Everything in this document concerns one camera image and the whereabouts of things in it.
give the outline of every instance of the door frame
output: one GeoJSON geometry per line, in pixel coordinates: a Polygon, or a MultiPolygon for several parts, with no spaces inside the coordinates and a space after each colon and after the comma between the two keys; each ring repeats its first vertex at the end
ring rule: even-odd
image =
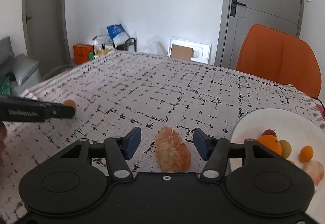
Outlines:
{"type": "MultiPolygon", "coordinates": [[[[26,43],[27,55],[32,57],[32,51],[30,49],[28,31],[27,31],[27,21],[26,21],[26,8],[25,8],[26,0],[22,0],[22,25],[24,30],[24,37],[26,43]]],[[[71,56],[69,51],[68,44],[68,35],[67,35],[67,27],[66,27],[66,19],[65,19],[65,1],[61,0],[61,8],[62,8],[62,25],[63,25],[63,37],[64,37],[64,47],[62,48],[62,59],[63,63],[66,65],[71,64],[71,56]]]]}
{"type": "MultiPolygon", "coordinates": [[[[218,66],[218,67],[221,66],[222,57],[223,57],[224,50],[225,50],[225,38],[226,38],[227,28],[228,28],[229,11],[230,11],[230,4],[231,4],[230,2],[231,2],[231,0],[223,0],[223,4],[222,4],[221,23],[220,23],[218,46],[217,46],[217,54],[216,54],[216,59],[214,61],[214,65],[218,66]]],[[[296,35],[297,38],[299,38],[299,36],[300,36],[301,24],[303,21],[303,9],[304,9],[304,0],[301,0],[297,35],[296,35]]]]}

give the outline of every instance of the gray sofa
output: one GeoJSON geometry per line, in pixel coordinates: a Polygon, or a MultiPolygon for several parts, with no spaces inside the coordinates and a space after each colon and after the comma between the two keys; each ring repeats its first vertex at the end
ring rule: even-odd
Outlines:
{"type": "Polygon", "coordinates": [[[25,89],[41,82],[38,62],[24,54],[15,57],[10,37],[0,40],[0,76],[8,73],[13,73],[15,77],[15,80],[11,82],[13,96],[20,96],[25,89]]]}

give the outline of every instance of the green cloth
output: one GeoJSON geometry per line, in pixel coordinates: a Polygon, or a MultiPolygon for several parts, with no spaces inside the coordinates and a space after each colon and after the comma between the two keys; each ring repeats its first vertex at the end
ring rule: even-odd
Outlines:
{"type": "Polygon", "coordinates": [[[9,75],[0,76],[0,94],[11,96],[11,81],[9,75]]]}

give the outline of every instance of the door handle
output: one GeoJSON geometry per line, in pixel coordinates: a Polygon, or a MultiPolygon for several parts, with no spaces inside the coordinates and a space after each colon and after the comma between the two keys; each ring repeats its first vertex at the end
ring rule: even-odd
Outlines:
{"type": "Polygon", "coordinates": [[[28,17],[27,17],[27,14],[25,14],[25,15],[26,15],[26,26],[27,26],[27,28],[28,28],[28,23],[27,23],[27,22],[28,22],[28,20],[31,19],[31,16],[28,16],[28,17]]]}
{"type": "Polygon", "coordinates": [[[246,7],[246,4],[238,2],[237,0],[232,0],[231,1],[231,10],[230,10],[230,16],[235,17],[236,16],[236,9],[237,5],[246,7]]]}
{"type": "Polygon", "coordinates": [[[241,6],[244,6],[244,7],[246,7],[246,4],[243,4],[243,3],[241,3],[241,2],[238,2],[238,1],[234,1],[234,2],[233,2],[233,4],[237,4],[237,5],[241,5],[241,6]]]}

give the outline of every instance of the blue plastic bag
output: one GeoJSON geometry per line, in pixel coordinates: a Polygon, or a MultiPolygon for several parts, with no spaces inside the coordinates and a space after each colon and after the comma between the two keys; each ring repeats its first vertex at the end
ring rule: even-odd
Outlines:
{"type": "Polygon", "coordinates": [[[113,40],[115,46],[119,46],[121,44],[125,44],[125,42],[129,39],[129,36],[125,32],[123,26],[121,24],[111,25],[107,27],[108,35],[113,40]]]}

